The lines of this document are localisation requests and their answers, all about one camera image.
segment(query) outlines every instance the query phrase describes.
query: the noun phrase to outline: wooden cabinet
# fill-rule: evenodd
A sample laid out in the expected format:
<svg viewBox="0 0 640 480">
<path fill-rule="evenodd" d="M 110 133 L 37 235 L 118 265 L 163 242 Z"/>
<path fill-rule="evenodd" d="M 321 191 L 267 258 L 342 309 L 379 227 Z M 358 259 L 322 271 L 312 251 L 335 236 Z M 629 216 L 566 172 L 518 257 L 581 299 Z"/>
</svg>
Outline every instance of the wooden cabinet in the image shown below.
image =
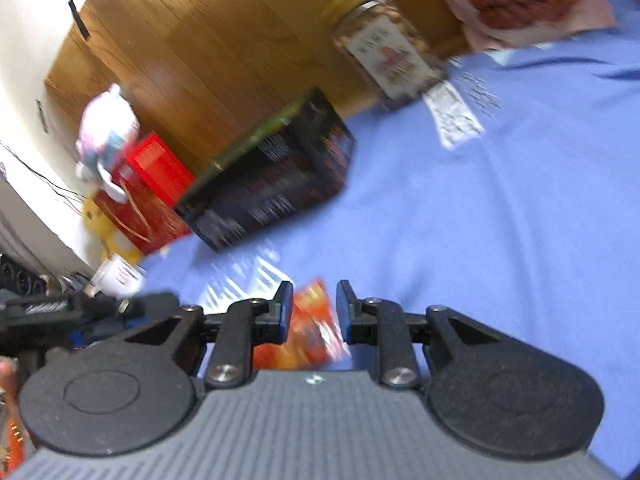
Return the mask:
<svg viewBox="0 0 640 480">
<path fill-rule="evenodd" d="M 140 118 L 194 173 L 307 89 L 343 115 L 372 93 L 320 22 L 331 0 L 87 0 L 46 80 L 78 134 L 89 99 L 119 83 Z"/>
</svg>

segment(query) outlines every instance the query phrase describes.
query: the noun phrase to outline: gray ribbed plate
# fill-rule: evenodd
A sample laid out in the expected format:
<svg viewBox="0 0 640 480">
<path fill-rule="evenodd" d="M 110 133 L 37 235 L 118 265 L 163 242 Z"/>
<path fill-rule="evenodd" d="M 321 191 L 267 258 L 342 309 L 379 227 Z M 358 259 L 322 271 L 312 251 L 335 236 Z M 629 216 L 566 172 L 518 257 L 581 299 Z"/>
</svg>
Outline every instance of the gray ribbed plate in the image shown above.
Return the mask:
<svg viewBox="0 0 640 480">
<path fill-rule="evenodd" d="M 518 463 L 440 429 L 418 394 L 368 372 L 261 371 L 210 393 L 159 444 L 112 458 L 40 450 L 14 480 L 615 480 L 585 453 Z"/>
</svg>

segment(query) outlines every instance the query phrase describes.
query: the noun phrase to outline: electrical cord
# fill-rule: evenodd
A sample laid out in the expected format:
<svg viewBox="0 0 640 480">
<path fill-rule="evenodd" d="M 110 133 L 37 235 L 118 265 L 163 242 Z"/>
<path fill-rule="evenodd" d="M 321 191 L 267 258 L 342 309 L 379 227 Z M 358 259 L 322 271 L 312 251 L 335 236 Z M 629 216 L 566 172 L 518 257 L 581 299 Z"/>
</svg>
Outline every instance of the electrical cord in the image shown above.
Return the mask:
<svg viewBox="0 0 640 480">
<path fill-rule="evenodd" d="M 17 155 L 17 153 L 14 152 L 14 150 L 12 150 L 11 148 L 9 148 L 4 142 L 0 141 L 0 146 L 2 146 L 5 150 L 7 150 L 11 155 L 13 155 L 15 157 L 15 159 L 20 162 L 25 168 L 27 168 L 27 170 L 31 171 L 31 173 L 33 173 L 34 175 L 36 175 L 37 177 L 39 177 L 41 180 L 45 181 L 47 184 L 49 184 L 51 187 L 54 187 L 56 189 L 59 189 L 60 191 L 65 191 L 68 193 L 71 193 L 71 195 L 74 196 L 74 198 L 82 201 L 85 200 L 86 197 L 81 194 L 78 193 L 77 191 L 73 191 L 71 189 L 69 189 L 68 187 L 62 187 L 59 186 L 58 184 L 54 184 L 52 181 L 50 181 L 46 176 L 44 176 L 43 174 L 37 172 L 36 170 L 34 170 L 31 166 L 29 166 L 26 162 L 24 162 L 19 155 Z"/>
<path fill-rule="evenodd" d="M 51 190 L 58 195 L 60 198 L 64 199 L 65 201 L 63 203 L 65 203 L 65 205 L 67 205 L 69 208 L 71 208 L 75 213 L 82 215 L 82 212 L 80 211 L 80 208 L 78 207 L 78 205 L 82 205 L 84 200 L 86 199 L 86 197 L 76 191 L 73 191 L 67 187 L 62 187 L 59 186 L 58 184 L 54 184 L 52 181 L 50 181 L 46 176 L 44 176 L 43 174 L 39 173 L 38 171 L 34 170 L 31 166 L 29 166 L 26 162 L 24 162 L 19 155 L 17 155 L 17 153 L 14 152 L 14 150 L 12 150 L 11 148 L 9 148 L 4 142 L 0 141 L 0 146 L 2 146 L 2 148 L 4 148 L 5 150 L 7 150 L 7 152 L 9 154 L 11 154 L 15 160 L 17 160 L 18 162 L 20 162 L 25 168 L 27 168 L 27 170 L 31 171 L 31 173 L 33 173 L 34 175 L 36 175 L 41 181 L 43 181 L 45 184 L 47 184 Z"/>
</svg>

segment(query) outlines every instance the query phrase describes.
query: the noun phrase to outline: jar label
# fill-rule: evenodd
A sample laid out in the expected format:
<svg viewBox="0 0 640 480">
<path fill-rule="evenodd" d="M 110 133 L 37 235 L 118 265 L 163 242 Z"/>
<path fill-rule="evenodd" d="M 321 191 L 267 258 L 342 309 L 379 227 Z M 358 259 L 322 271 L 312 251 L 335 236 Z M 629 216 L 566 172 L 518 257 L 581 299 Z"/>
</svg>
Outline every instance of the jar label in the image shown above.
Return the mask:
<svg viewBox="0 0 640 480">
<path fill-rule="evenodd" d="M 425 81 L 442 78 L 442 70 L 426 63 L 387 16 L 369 22 L 346 48 L 394 101 L 415 97 Z"/>
</svg>

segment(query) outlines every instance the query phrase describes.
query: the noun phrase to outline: black circular disc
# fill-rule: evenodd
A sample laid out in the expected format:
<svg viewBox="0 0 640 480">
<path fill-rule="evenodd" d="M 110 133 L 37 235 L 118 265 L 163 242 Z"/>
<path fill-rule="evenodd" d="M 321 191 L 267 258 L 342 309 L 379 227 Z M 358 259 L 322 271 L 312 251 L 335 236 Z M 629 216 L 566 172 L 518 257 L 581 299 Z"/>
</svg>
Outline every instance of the black circular disc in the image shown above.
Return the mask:
<svg viewBox="0 0 640 480">
<path fill-rule="evenodd" d="M 45 366 L 24 385 L 19 405 L 37 444 L 109 456 L 168 434 L 194 398 L 188 375 L 158 347 L 100 344 Z"/>
<path fill-rule="evenodd" d="M 490 344 L 439 372 L 428 402 L 460 440 L 512 460 L 547 460 L 586 447 L 604 410 L 598 385 L 580 368 Z"/>
</svg>

